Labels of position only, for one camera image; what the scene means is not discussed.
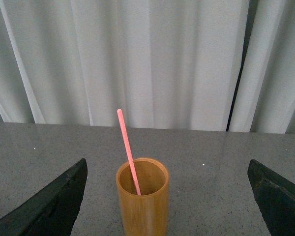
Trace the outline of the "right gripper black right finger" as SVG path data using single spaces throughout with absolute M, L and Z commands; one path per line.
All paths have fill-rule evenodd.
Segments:
M 247 175 L 272 236 L 295 236 L 295 184 L 252 159 Z

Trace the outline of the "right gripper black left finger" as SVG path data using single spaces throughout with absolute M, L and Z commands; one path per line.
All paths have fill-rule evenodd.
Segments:
M 0 219 L 0 236 L 69 236 L 88 176 L 84 158 Z

